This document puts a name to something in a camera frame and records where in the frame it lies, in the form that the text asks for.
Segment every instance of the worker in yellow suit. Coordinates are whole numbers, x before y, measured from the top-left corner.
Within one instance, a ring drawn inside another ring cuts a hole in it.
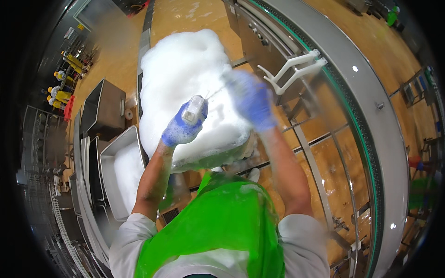
[[[63,70],[59,70],[58,72],[54,72],[54,77],[57,79],[57,81],[62,81],[65,77],[65,72]],[[72,77],[67,76],[66,80],[73,82]]]
[[[67,61],[68,64],[78,73],[82,73],[82,62],[74,58],[70,53],[62,51],[63,60]]]
[[[49,87],[48,92],[50,92],[51,96],[54,97],[56,100],[61,101],[63,103],[68,103],[71,93],[60,91],[60,86],[56,87]]]
[[[54,106],[55,108],[65,110],[65,104],[61,101],[56,100],[55,97],[48,96],[46,98],[48,100],[49,105]]]

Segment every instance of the green clothing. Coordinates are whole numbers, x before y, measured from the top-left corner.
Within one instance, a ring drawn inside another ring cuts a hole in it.
[[[388,26],[392,26],[397,20],[397,6],[392,8],[392,11],[388,13],[388,18],[386,19]]]
[[[178,256],[222,248],[249,251],[249,277],[284,278],[278,222],[272,200],[261,185],[239,176],[207,172],[197,197],[144,242],[135,277],[152,277],[166,261]]]

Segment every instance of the worker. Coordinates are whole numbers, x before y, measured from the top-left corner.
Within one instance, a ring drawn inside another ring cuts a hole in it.
[[[54,77],[57,79],[57,81],[62,81],[65,77],[65,72],[63,70],[59,70],[58,72],[54,72]],[[66,80],[73,81],[72,77],[67,76]]]
[[[74,58],[73,55],[70,53],[67,53],[65,51],[62,51],[63,60],[67,61],[68,64],[77,72],[82,74],[82,62],[80,62],[78,59]]]
[[[68,103],[70,97],[71,97],[71,93],[69,92],[65,92],[65,91],[61,91],[60,90],[60,86],[56,86],[56,87],[48,87],[48,92],[51,93],[51,96],[54,97],[55,99],[57,99],[58,101],[61,101],[63,103]]]
[[[48,101],[49,105],[54,106],[58,109],[65,110],[65,104],[63,104],[61,101],[56,100],[55,97],[48,96],[46,100]]]
[[[109,250],[114,277],[329,277],[326,234],[313,217],[306,175],[271,111],[266,85],[244,71],[225,75],[237,112],[261,137],[285,211],[279,221],[267,191],[240,176],[207,172],[197,197],[159,232],[158,206],[166,192],[172,156],[192,142],[207,117],[182,120],[182,105],[162,133],[138,185],[131,215]]]
[[[388,13],[388,17],[386,19],[386,24],[388,24],[388,26],[391,27],[394,24],[394,22],[396,22],[397,16],[399,15],[399,13],[400,13],[400,8],[397,6],[394,6],[392,8],[392,11],[390,11]]]

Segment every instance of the blue nitrile glove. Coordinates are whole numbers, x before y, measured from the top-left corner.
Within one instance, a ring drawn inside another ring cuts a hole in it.
[[[202,130],[202,123],[207,118],[209,103],[207,100],[204,101],[201,110],[198,112],[198,120],[191,125],[182,119],[182,112],[189,107],[190,102],[191,100],[181,106],[162,133],[161,140],[166,146],[175,147],[179,144],[190,143]]]
[[[255,75],[243,70],[231,70],[222,75],[238,113],[248,120],[257,132],[277,125],[271,110],[272,91]]]

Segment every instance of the white foam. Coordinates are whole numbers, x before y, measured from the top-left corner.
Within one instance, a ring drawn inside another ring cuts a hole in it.
[[[114,171],[116,173],[117,187],[121,192],[128,215],[130,215],[136,203],[139,180],[144,173],[144,166],[141,162],[141,154],[137,142],[126,146],[116,153]]]
[[[224,87],[223,71],[232,70],[218,36],[209,29],[172,34],[160,40],[141,60],[143,70],[139,133],[152,157],[161,134],[181,105],[193,95],[206,98]],[[238,146],[251,126],[235,111],[227,90],[209,99],[209,113],[196,139],[179,145],[173,162],[205,157]]]

